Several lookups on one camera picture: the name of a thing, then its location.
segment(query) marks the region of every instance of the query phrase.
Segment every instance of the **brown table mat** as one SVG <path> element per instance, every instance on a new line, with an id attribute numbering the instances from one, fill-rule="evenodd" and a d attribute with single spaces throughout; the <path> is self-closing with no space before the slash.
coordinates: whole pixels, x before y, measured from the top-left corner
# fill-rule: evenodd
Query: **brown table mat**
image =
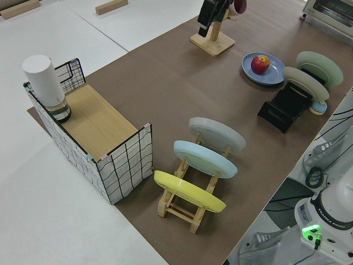
<path id="1" fill-rule="evenodd" d="M 227 207 L 219 214 L 206 213 L 196 235 L 184 220 L 157 215 L 163 190 L 153 177 L 116 204 L 169 264 L 222 264 L 353 84 L 350 40 L 311 18 L 299 20 L 303 6 L 302 0 L 248 1 L 236 22 L 222 23 L 221 32 L 236 44 L 219 57 L 190 42 L 199 29 L 195 18 L 87 77 L 135 127 L 153 124 L 154 169 L 173 173 L 178 168 L 173 142 L 194 140 L 188 121 L 195 116 L 222 122 L 247 141 L 246 149 L 229 156 L 239 173 L 220 179 L 214 191 Z M 257 117 L 282 85 L 261 86 L 242 70 L 242 58 L 257 51 L 291 67 L 301 51 L 321 53 L 341 67 L 345 81 L 330 89 L 324 115 L 306 110 L 282 134 Z M 209 181 L 192 168 L 185 179 L 201 187 Z"/>

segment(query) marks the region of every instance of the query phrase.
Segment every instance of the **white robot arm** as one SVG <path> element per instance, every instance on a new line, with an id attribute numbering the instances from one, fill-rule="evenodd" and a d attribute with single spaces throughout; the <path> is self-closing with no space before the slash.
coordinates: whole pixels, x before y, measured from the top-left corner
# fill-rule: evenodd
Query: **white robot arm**
<path id="1" fill-rule="evenodd" d="M 336 183 L 296 204 L 301 241 L 340 264 L 353 263 L 353 167 Z"/>

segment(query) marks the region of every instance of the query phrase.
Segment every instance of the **toaster oven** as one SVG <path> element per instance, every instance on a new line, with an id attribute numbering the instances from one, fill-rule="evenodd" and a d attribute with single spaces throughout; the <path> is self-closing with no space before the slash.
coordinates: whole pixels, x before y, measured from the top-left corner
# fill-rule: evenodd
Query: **toaster oven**
<path id="1" fill-rule="evenodd" d="M 303 9 L 306 15 L 353 38 L 353 0 L 308 0 Z"/>

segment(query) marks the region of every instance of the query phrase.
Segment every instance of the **plate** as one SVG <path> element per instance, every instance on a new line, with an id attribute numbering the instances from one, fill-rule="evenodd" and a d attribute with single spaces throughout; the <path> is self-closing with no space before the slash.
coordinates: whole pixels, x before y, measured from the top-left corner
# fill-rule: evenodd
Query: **plate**
<path id="1" fill-rule="evenodd" d="M 208 211 L 220 213 L 226 204 L 207 191 L 168 173 L 156 170 L 154 181 L 162 188 Z"/>
<path id="2" fill-rule="evenodd" d="M 262 75 L 254 73 L 251 67 L 253 58 L 258 55 L 265 55 L 270 59 L 270 66 Z M 273 55 L 265 54 L 263 52 L 253 52 L 243 58 L 242 66 L 244 73 L 256 83 L 265 86 L 273 86 L 284 81 L 282 71 L 283 68 L 285 68 L 285 65 Z"/>
<path id="3" fill-rule="evenodd" d="M 219 153 L 193 142 L 175 141 L 174 153 L 197 170 L 211 176 L 220 173 L 219 178 L 232 178 L 238 173 L 237 167 Z"/>
<path id="4" fill-rule="evenodd" d="M 297 56 L 297 66 L 324 80 L 325 87 L 338 86 L 343 81 L 343 73 L 338 65 L 317 52 L 302 51 Z"/>
<path id="5" fill-rule="evenodd" d="M 215 120 L 195 117 L 189 120 L 189 129 L 196 136 L 200 133 L 200 141 L 208 147 L 225 152 L 230 145 L 229 153 L 239 152 L 247 145 L 244 138 L 232 128 Z"/>
<path id="6" fill-rule="evenodd" d="M 330 97 L 329 92 L 319 81 L 299 69 L 285 67 L 283 76 L 289 82 L 309 93 L 312 96 L 311 100 L 325 101 Z"/>

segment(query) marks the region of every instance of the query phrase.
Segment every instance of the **green light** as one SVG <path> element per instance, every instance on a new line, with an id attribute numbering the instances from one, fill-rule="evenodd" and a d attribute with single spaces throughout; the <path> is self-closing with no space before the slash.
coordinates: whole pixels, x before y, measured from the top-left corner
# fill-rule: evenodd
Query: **green light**
<path id="1" fill-rule="evenodd" d="M 315 233 L 315 232 L 317 232 L 320 229 L 321 229 L 320 225 L 311 225 L 311 226 L 308 226 L 308 227 L 304 227 L 302 229 L 302 233 L 303 233 L 304 238 L 308 239 L 308 236 L 311 235 L 311 233 Z"/>

